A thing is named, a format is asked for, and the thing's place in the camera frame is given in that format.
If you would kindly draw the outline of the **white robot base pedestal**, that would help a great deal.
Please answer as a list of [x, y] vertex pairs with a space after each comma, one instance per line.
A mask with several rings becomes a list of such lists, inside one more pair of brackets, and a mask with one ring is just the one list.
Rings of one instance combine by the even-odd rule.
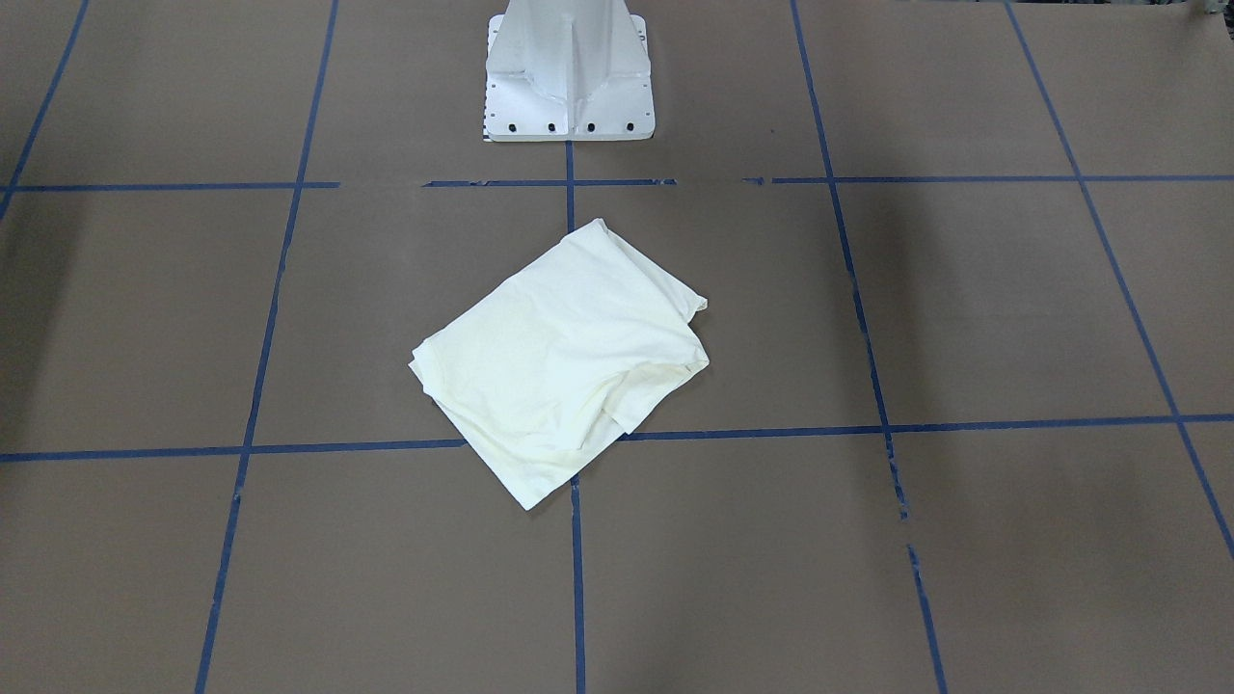
[[656, 132], [645, 19], [624, 1], [511, 1], [486, 31], [482, 137], [626, 142]]

